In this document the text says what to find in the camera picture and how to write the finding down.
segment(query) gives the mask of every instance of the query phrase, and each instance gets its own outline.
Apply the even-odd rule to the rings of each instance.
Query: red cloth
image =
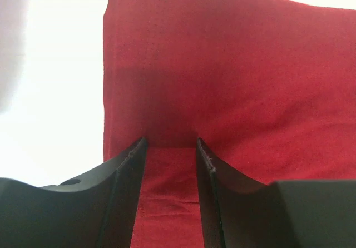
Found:
[[[356,11],[109,0],[105,159],[148,138],[132,247],[203,247],[195,138],[264,183],[356,177]]]

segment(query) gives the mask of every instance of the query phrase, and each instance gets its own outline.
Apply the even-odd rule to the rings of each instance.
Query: folded cloth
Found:
[[[356,11],[109,0],[105,160],[150,148],[132,247],[203,247],[195,141],[264,183],[356,177]]]

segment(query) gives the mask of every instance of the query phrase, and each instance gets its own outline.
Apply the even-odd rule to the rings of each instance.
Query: white surface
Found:
[[[22,71],[9,92],[10,104],[0,113],[0,176],[44,186],[103,160],[102,17],[107,0],[26,1]],[[356,9],[356,0],[294,1]]]

